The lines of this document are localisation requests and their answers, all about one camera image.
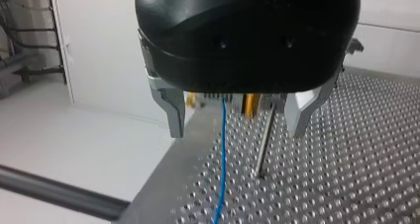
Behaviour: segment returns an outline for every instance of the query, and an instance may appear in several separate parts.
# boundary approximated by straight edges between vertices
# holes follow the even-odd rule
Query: perforated metal surface
[[[303,139],[290,138],[283,115],[275,115],[264,180],[252,171],[267,112],[252,121],[229,114],[222,222],[415,223],[419,113],[419,86],[344,73]],[[221,157],[214,133],[212,149],[197,158],[171,209],[175,223],[211,221]]]

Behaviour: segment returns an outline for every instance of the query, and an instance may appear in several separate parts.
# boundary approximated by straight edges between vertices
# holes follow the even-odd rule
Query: blue wire
[[[223,203],[225,202],[226,189],[226,103],[223,103],[223,122],[222,122],[222,176],[220,177],[220,198],[216,212],[213,217],[213,224],[219,224],[220,214],[222,213]]]

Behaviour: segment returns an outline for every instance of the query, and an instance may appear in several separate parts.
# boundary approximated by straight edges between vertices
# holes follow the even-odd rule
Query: white wall panel
[[[74,103],[164,126],[145,73],[135,0],[56,0]]]
[[[362,0],[361,23],[420,31],[420,0]]]
[[[345,65],[420,78],[420,33],[359,25],[355,37],[365,51]]]

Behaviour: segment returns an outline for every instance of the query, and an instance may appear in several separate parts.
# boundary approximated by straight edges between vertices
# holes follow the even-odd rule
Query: black plastic housing
[[[155,72],[195,92],[296,92],[341,66],[361,0],[136,0]]]

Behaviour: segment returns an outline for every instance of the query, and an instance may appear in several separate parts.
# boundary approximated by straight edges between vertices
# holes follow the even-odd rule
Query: white floor
[[[61,82],[0,100],[0,164],[132,200],[171,144],[168,129],[71,106]],[[107,223],[0,189],[0,223]]]

